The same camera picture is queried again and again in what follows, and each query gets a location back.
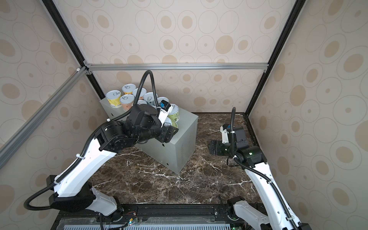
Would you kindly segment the small yellow label can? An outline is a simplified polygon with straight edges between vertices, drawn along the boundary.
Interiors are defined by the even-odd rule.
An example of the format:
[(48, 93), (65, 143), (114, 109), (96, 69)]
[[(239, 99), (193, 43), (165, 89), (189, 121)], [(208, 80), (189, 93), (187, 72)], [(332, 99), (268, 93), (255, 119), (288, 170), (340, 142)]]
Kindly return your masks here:
[(125, 84), (121, 90), (123, 94), (133, 94), (133, 91), (137, 89), (135, 84), (129, 83), (129, 84)]

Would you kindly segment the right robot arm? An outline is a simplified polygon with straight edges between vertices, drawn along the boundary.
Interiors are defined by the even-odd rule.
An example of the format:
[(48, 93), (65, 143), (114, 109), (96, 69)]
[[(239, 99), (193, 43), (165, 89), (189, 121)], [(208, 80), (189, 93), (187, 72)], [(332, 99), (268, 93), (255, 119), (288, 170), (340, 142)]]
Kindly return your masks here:
[(228, 200), (230, 220), (244, 220), (247, 228), (253, 230), (309, 230), (295, 214), (281, 193), (271, 173), (267, 159), (258, 146), (249, 146), (245, 130), (235, 126), (236, 108), (232, 108), (229, 124), (220, 127), (221, 140), (208, 144), (210, 154), (226, 156), (251, 179), (265, 208), (262, 213), (241, 197)]

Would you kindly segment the blue label can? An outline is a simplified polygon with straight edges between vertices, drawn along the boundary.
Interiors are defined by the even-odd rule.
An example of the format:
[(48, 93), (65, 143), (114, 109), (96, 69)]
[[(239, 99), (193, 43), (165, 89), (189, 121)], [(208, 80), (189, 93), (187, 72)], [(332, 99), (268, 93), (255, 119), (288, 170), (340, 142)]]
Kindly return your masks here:
[(151, 106), (155, 106), (155, 98), (154, 98), (155, 94), (153, 92), (148, 92), (143, 96), (143, 100), (147, 102), (147, 104), (151, 105)]
[(137, 102), (138, 105), (141, 105), (141, 104), (148, 104), (146, 101), (144, 100), (138, 100)]

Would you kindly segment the tall yellow label can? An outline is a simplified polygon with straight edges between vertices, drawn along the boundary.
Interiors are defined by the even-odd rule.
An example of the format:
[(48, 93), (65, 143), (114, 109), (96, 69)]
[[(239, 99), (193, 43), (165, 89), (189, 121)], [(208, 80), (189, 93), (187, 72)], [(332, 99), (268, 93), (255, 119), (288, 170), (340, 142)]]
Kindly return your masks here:
[(121, 107), (121, 92), (119, 90), (112, 90), (106, 94), (106, 98), (112, 108), (120, 108)]

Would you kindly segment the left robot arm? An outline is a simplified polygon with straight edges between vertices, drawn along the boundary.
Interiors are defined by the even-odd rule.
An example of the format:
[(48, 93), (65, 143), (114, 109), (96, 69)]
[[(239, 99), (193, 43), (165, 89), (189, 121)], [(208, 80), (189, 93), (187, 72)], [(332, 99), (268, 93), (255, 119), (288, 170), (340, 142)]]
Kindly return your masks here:
[(99, 192), (89, 182), (98, 169), (125, 148), (151, 139), (168, 143), (178, 132), (178, 128), (165, 126), (172, 105), (158, 101), (154, 95), (154, 105), (133, 105), (122, 115), (99, 126), (88, 138), (75, 161), (61, 174), (47, 178), (47, 187), (31, 195), (24, 202), (24, 208), (31, 211), (56, 209), (65, 212), (91, 210), (104, 216), (119, 213), (117, 198)]

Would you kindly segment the green label can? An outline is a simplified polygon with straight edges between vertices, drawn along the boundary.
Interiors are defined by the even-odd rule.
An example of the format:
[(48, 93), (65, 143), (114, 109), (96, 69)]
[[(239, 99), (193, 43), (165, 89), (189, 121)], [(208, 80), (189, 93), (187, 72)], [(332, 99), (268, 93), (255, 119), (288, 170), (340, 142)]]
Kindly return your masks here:
[(174, 121), (178, 122), (180, 119), (179, 107), (176, 104), (171, 104), (172, 111), (169, 113), (168, 117)]

